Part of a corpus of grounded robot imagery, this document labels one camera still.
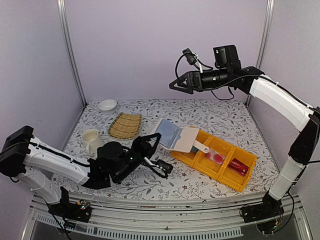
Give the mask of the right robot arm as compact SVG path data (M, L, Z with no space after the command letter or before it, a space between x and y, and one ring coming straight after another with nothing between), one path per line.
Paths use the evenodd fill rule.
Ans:
M190 49L182 57L196 70L177 75L170 89L193 94L232 87L259 99L285 117L299 132L288 152L288 159L279 176L265 194L266 201L259 206L262 218L269 218L278 210L278 201L298 181L311 158L320 138L320 109L303 102L263 71L248 66L243 68L235 45L213 48L214 66L203 64Z

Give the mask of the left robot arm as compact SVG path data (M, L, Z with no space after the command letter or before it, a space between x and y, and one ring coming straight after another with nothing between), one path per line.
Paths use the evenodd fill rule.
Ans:
M109 188L111 183L120 184L141 165L162 178L168 176L163 161L150 159L161 139L159 133L139 136L131 147L110 141L98 147L95 159L85 159L45 144L33 135L33 131L26 125L6 138L0 152L0 172L29 185L31 191L54 205L63 217L74 213L74 205L62 198L63 191L53 187L41 170L61 175L93 190Z

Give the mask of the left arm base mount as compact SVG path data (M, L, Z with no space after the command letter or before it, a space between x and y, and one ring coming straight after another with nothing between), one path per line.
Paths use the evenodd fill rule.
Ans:
M92 213L91 203L83 199L78 200L76 203L70 202L69 192L62 186L60 190L61 198L59 202L57 204L49 204L48 212L63 219L88 223Z

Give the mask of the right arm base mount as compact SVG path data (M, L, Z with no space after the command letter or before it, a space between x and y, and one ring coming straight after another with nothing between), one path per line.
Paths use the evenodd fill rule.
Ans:
M254 205L243 205L239 209L239 215L243 218L243 221L245 223L252 223L256 221L266 220L268 218L274 218L274 220L256 224L256 228L261 234L265 236L274 235L288 225L294 213L294 197L289 190L285 194L290 197L292 202L291 212L285 223L282 222L282 218L284 217L285 213L282 201L273 199L269 195L269 191L267 191L263 196L262 203Z

